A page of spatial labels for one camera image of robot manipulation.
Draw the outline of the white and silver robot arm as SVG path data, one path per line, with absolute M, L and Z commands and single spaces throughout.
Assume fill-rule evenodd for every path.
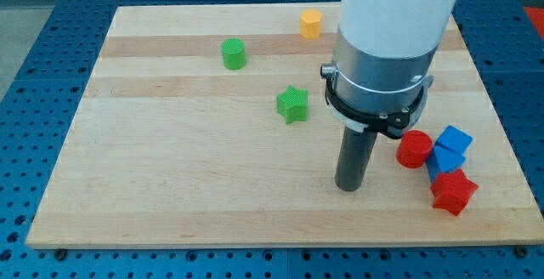
M 355 132 L 405 134 L 422 114 L 455 2 L 341 0 L 332 61 L 320 69 L 333 115 Z

